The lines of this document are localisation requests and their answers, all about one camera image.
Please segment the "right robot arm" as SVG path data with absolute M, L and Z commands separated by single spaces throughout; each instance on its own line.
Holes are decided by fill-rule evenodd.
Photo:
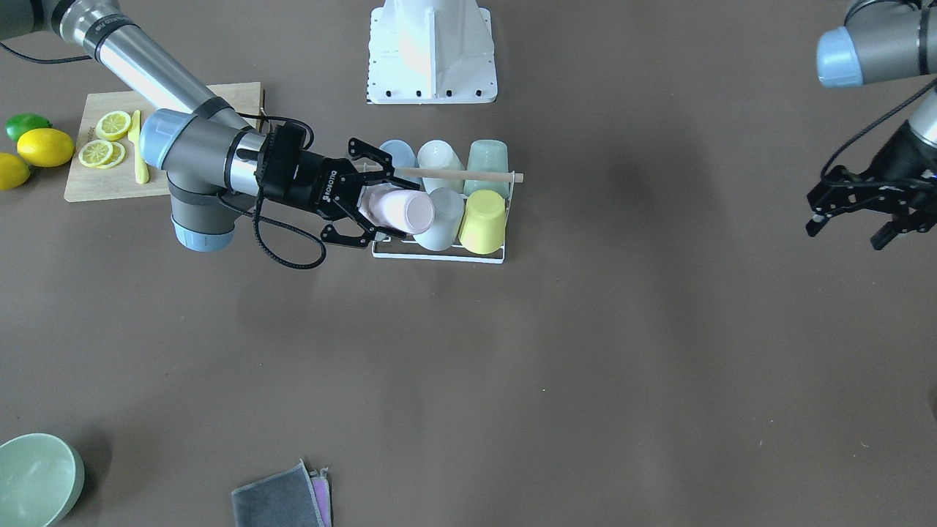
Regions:
M 238 217 L 262 221 L 274 201 L 326 220 L 313 241 L 365 247 L 378 233 L 427 231 L 435 206 L 395 176 L 392 155 L 359 139 L 344 159 L 309 150 L 309 127 L 283 118 L 268 133 L 169 56 L 115 1 L 4 1 L 2 37 L 50 31 L 83 49 L 154 106 L 141 130 L 143 161 L 165 171 L 180 244 L 224 249 Z

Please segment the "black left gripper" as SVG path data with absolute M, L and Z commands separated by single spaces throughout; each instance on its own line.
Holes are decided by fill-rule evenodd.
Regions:
M 909 121 L 903 122 L 873 157 L 867 177 L 837 165 L 821 176 L 807 194 L 811 219 L 805 230 L 810 237 L 839 214 L 869 210 L 890 214 L 891 220 L 870 237 L 874 250 L 884 249 L 897 237 L 913 231 L 927 233 L 935 227 L 936 148 L 920 136 Z

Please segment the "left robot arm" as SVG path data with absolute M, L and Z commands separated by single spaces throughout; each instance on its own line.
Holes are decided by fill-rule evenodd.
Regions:
M 927 76 L 928 84 L 877 119 L 881 124 L 916 103 L 917 109 L 879 149 L 869 167 L 850 171 L 833 154 L 807 194 L 817 236 L 841 214 L 868 210 L 889 220 L 870 237 L 874 250 L 936 223 L 936 13 L 933 1 L 852 1 L 843 24 L 824 33 L 816 51 L 818 80 L 852 88 Z

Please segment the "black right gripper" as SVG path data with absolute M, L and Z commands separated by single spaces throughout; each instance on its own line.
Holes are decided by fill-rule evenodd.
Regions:
M 257 159 L 255 180 L 265 199 L 317 214 L 326 220 L 321 241 L 354 249 L 365 249 L 386 237 L 405 238 L 405 231 L 379 226 L 366 219 L 357 207 L 361 182 L 347 159 L 330 159 L 302 149 L 305 131 L 298 124 L 281 124 L 266 135 Z M 374 178 L 367 184 L 394 184 L 406 190 L 421 190 L 419 183 L 395 176 L 389 154 L 366 141 L 348 141 L 351 160 L 365 159 L 377 170 L 365 171 Z

